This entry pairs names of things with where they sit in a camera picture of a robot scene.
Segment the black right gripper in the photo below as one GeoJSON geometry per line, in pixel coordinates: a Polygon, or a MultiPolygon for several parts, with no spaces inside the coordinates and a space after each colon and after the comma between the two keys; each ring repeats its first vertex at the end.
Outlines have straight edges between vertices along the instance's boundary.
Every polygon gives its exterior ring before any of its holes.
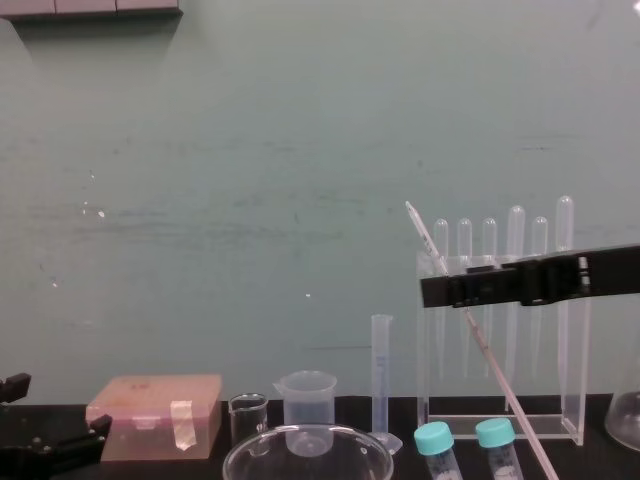
{"type": "Polygon", "coordinates": [[[502,303],[532,307],[580,298],[639,293],[639,245],[586,253],[504,257],[457,275],[420,281],[423,306],[463,308],[502,303]]]}

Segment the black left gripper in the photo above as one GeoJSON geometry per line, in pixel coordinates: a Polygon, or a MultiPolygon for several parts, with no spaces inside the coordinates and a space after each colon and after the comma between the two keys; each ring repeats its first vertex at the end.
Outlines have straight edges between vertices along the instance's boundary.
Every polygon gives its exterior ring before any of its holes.
{"type": "MultiPolygon", "coordinates": [[[[0,403],[9,404],[28,395],[31,376],[19,373],[0,381],[0,403]]],[[[86,429],[59,441],[43,436],[1,446],[2,479],[51,479],[59,473],[61,459],[100,459],[109,436],[112,418],[103,415],[86,429]]]]}

